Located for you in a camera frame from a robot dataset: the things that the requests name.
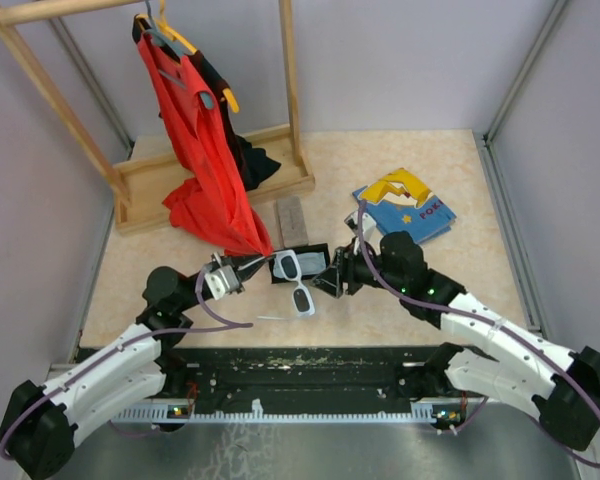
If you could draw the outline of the white sunglasses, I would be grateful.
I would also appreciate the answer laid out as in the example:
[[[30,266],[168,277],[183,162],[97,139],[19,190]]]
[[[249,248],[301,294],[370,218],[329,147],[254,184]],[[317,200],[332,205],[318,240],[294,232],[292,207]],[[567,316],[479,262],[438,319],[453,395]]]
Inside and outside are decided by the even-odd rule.
[[[270,309],[258,320],[293,320],[308,318],[316,313],[313,297],[302,280],[302,270],[297,254],[293,250],[281,250],[268,257],[274,263],[273,270],[292,285],[290,292],[275,310]]]

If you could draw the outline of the grey glasses case green lining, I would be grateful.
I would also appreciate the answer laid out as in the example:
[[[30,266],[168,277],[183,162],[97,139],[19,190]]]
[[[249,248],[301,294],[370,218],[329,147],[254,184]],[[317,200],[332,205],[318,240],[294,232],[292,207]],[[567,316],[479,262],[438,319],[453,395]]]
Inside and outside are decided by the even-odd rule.
[[[275,202],[275,213],[284,247],[303,247],[309,244],[302,204],[298,196],[278,199]]]

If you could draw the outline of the red garment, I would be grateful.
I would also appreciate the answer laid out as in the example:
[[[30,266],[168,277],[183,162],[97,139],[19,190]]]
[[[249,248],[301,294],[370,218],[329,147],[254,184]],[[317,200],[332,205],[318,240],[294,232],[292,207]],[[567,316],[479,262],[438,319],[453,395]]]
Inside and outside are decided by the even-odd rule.
[[[171,224],[229,254],[271,254],[270,236],[249,203],[212,91],[188,57],[174,60],[148,33],[136,45],[174,153],[193,174],[163,201]]]

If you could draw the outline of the light blue lens cloth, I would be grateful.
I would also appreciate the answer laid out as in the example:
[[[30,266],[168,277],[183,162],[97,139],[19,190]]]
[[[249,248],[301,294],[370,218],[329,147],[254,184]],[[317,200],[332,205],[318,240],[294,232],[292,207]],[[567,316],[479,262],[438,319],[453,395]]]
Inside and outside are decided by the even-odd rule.
[[[276,254],[271,276],[276,281],[296,281],[313,277],[325,268],[326,260],[321,253],[298,254],[292,250],[285,250]]]

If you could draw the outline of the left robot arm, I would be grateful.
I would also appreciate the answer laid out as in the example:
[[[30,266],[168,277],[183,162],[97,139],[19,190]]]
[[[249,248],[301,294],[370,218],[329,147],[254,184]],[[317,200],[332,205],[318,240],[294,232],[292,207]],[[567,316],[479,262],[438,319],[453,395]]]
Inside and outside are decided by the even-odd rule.
[[[162,392],[174,397],[188,373],[170,354],[184,336],[206,334],[186,311],[239,293],[265,263],[262,256],[215,256],[186,276],[161,266],[148,276],[145,308],[122,334],[65,373],[11,394],[0,425],[0,456],[32,479],[48,479],[102,425],[134,403]]]

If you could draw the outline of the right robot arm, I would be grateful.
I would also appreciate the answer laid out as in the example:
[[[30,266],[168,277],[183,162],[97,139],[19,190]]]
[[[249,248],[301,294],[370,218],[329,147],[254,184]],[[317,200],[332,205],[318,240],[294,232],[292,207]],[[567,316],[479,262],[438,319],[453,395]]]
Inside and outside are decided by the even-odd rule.
[[[313,285],[339,298],[364,286],[398,292],[418,320],[478,348],[444,344],[427,362],[428,387],[441,396],[463,390],[530,416],[557,442],[582,452],[600,429],[600,352],[554,344],[497,314],[466,288],[430,268],[406,232],[380,249],[352,241],[335,251]]]

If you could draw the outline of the black hanging garment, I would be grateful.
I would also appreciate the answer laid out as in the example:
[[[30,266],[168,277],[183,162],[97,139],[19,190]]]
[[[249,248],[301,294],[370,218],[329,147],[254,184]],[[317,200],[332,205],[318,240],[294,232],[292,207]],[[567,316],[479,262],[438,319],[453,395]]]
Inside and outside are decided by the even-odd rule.
[[[135,32],[133,23],[132,36],[134,41],[138,42],[143,35],[138,35]],[[213,93],[212,95],[219,105],[224,135],[243,185],[247,191],[255,190],[263,181],[273,176],[280,169],[281,164],[269,158],[264,148],[254,147],[244,137],[237,135],[231,125],[228,106],[219,103],[218,97]]]

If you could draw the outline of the blue yellow folded cloth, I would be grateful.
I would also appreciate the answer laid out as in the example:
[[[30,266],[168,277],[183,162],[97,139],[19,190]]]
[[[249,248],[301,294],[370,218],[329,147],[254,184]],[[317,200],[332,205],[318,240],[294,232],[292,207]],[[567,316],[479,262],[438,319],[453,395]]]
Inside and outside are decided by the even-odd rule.
[[[417,176],[398,168],[352,192],[382,235],[407,232],[424,244],[451,230],[455,213]]]

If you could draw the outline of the wooden clothes rack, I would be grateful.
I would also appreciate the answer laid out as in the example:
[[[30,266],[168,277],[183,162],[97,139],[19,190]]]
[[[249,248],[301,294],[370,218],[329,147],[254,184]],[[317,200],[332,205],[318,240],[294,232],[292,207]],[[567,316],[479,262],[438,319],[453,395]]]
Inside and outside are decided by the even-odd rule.
[[[167,139],[160,136],[140,137],[131,148],[131,160],[111,164],[16,29],[21,24],[123,4],[122,1],[35,1],[0,6],[0,39],[111,188],[117,231],[122,235],[132,235],[162,228],[169,223],[169,213],[162,200],[191,174],[179,166],[172,149],[167,146]],[[311,192],[315,188],[315,176],[302,153],[300,142],[292,5],[289,1],[280,1],[278,5],[288,121],[244,135],[247,141],[265,148],[267,153],[282,162],[281,169],[273,178],[248,193],[253,205]]]

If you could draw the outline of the grey red clothes hanger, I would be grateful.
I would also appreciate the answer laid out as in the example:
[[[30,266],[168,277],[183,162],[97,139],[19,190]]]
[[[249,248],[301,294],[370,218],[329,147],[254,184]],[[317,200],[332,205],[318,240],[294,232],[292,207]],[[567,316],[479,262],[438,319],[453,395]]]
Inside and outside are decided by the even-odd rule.
[[[171,53],[175,55],[176,61],[179,63],[180,58],[184,55],[184,51],[171,40],[160,28],[158,28],[156,21],[152,16],[152,8],[150,1],[144,1],[146,6],[146,14],[149,22],[149,29],[146,30],[152,37],[152,42],[158,47],[166,47]],[[214,106],[211,94],[203,92],[200,94],[203,105],[207,110],[211,110]]]

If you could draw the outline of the yellow clothes hanger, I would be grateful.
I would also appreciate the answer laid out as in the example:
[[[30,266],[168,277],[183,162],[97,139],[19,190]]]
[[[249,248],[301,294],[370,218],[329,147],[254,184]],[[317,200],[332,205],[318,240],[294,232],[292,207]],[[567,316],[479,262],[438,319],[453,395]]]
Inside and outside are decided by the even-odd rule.
[[[189,40],[187,40],[181,33],[179,33],[176,29],[174,29],[166,19],[165,14],[166,2],[159,2],[159,12],[158,16],[153,18],[157,23],[158,28],[162,30],[171,40],[174,40],[175,43],[184,51],[184,55],[181,58],[189,59],[193,66],[198,71],[200,77],[206,82],[209,90],[218,97],[219,103],[224,103],[228,106],[228,108],[233,113],[240,112],[239,103],[233,93],[231,87],[227,83],[227,81],[219,74],[219,72],[215,69],[215,67],[206,59],[204,54],[200,49],[195,47]],[[149,29],[149,22],[146,12],[136,14],[134,16],[134,30],[138,35],[147,34],[149,36],[150,42],[152,42],[152,37],[146,32]],[[166,51],[166,54],[170,56],[177,64],[175,55],[171,53],[166,47],[158,47],[162,48]]]

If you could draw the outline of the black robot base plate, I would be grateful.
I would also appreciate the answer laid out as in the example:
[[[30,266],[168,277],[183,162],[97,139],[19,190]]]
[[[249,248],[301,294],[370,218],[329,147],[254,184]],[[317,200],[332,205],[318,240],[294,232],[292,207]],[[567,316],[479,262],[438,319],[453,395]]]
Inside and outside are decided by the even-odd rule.
[[[408,413],[413,403],[456,402],[463,393],[434,372],[440,347],[175,348],[163,361],[160,400],[192,402],[197,414]]]

